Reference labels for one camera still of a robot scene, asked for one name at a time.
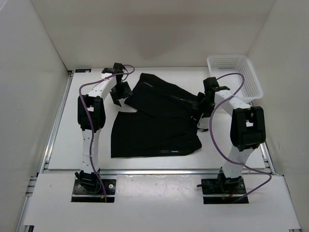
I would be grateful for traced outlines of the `black shorts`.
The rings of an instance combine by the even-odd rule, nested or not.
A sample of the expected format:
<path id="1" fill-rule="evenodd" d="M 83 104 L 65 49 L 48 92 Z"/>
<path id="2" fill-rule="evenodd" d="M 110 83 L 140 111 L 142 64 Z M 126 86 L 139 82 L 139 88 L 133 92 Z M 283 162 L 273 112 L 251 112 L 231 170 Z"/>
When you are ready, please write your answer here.
<path id="1" fill-rule="evenodd" d="M 132 92 L 125 104 L 136 112 L 118 112 L 112 158 L 186 156 L 202 148 L 197 95 L 149 73 L 140 75 Z"/>

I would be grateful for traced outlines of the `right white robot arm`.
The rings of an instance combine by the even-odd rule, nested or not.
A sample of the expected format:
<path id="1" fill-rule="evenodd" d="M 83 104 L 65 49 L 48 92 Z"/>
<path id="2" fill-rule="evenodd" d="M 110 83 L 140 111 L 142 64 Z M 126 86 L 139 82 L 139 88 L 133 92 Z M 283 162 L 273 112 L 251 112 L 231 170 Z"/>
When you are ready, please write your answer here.
<path id="1" fill-rule="evenodd" d="M 263 108 L 250 106 L 237 97 L 237 93 L 244 85 L 244 76 L 241 75 L 241 78 L 242 82 L 235 91 L 231 91 L 227 86 L 220 86 L 215 77 L 203 80 L 204 93 L 198 93 L 193 104 L 194 114 L 191 116 L 196 121 L 199 121 L 198 116 L 209 119 L 212 142 L 219 154 L 226 160 L 220 170 L 220 179 L 217 180 L 217 188 L 222 193 L 228 193 L 234 188 L 234 183 L 241 178 L 248 157 L 266 140 Z M 232 147 L 228 156 L 219 149 L 212 130 L 215 111 L 220 107 L 231 116 Z"/>

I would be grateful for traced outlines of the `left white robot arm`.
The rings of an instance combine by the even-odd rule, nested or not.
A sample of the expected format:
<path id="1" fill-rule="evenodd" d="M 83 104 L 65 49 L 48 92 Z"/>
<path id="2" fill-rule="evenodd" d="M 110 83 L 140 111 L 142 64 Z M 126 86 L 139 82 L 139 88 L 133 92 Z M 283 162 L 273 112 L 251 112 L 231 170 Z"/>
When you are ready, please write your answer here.
<path id="1" fill-rule="evenodd" d="M 114 63 L 113 67 L 102 70 L 99 80 L 79 87 L 77 121 L 83 136 L 83 162 L 80 172 L 99 172 L 99 136 L 106 122 L 104 100 L 110 95 L 113 103 L 121 106 L 121 100 L 132 95 L 132 90 L 123 76 L 128 77 L 134 71 L 132 65 Z"/>

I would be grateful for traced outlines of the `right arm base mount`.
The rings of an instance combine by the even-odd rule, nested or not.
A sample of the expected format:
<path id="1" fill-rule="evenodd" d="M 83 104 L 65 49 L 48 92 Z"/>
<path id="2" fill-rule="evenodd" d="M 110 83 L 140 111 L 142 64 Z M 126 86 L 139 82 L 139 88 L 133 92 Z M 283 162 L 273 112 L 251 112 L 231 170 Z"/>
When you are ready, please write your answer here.
<path id="1" fill-rule="evenodd" d="M 201 179 L 197 188 L 202 189 L 204 204 L 249 203 L 244 180 L 241 176 L 226 178 L 223 173 L 220 173 L 216 178 Z"/>

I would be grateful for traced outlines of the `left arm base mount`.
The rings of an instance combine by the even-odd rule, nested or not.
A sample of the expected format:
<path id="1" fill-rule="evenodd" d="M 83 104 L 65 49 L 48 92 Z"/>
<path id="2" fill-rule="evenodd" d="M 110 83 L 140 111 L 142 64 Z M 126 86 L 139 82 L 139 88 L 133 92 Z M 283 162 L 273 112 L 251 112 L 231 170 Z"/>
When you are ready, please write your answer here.
<path id="1" fill-rule="evenodd" d="M 94 174 L 75 172 L 71 202 L 74 203 L 114 203 L 116 179 L 101 179 Z"/>

